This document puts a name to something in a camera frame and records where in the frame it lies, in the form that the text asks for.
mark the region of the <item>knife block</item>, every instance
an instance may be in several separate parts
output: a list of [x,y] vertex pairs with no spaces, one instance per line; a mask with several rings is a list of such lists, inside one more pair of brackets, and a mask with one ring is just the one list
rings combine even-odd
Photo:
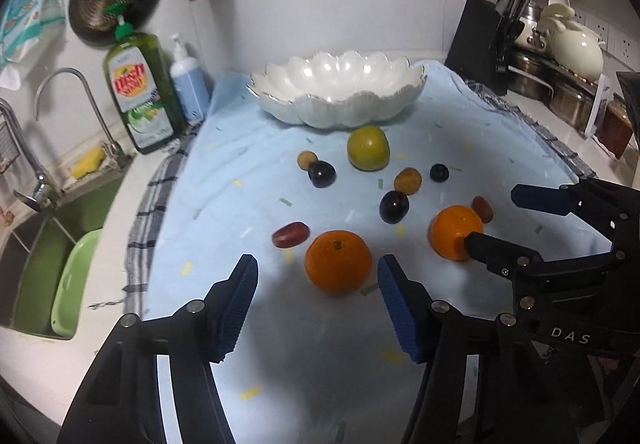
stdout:
[[510,23],[487,0],[466,0],[465,9],[445,66],[465,80],[489,87],[496,95],[505,95],[509,78],[511,45],[498,53],[504,43],[504,29]]

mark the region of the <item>bowl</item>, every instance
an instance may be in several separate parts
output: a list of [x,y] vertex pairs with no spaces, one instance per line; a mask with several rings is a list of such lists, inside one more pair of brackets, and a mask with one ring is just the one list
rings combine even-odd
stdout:
[[263,110],[286,124],[354,128],[396,116],[426,80],[424,67],[412,68],[406,58],[389,61],[381,52],[361,56],[350,50],[268,64],[251,75],[248,89]]

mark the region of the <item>green dish soap bottle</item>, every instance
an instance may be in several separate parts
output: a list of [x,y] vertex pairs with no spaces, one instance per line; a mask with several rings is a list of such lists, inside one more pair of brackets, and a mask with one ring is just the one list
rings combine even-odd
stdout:
[[151,153],[186,128],[174,85],[164,69],[158,37],[136,32],[124,21],[127,3],[107,7],[118,16],[116,44],[104,58],[104,75],[136,149]]

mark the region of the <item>electrical outlet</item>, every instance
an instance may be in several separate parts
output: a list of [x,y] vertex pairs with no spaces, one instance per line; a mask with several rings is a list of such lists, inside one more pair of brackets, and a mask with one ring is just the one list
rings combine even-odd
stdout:
[[636,40],[625,34],[622,30],[616,30],[616,45],[613,56],[624,62],[629,68],[635,68],[638,57],[638,44]]
[[580,23],[580,25],[586,26],[587,13],[584,10],[577,7],[574,7],[574,11],[575,11],[574,21],[576,23]]
[[617,34],[618,34],[618,29],[616,29],[616,27],[614,27],[613,25],[609,25],[609,41],[607,41],[607,44],[604,46],[604,49],[614,57],[616,57]]
[[585,26],[596,32],[601,41],[609,42],[609,24],[604,19],[587,12],[584,21]]

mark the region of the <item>kitchen sink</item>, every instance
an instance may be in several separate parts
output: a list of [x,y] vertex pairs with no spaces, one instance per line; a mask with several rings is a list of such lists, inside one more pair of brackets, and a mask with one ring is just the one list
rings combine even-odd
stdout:
[[1,326],[64,339],[51,328],[51,310],[73,240],[102,228],[122,179],[101,175],[14,228],[0,255]]

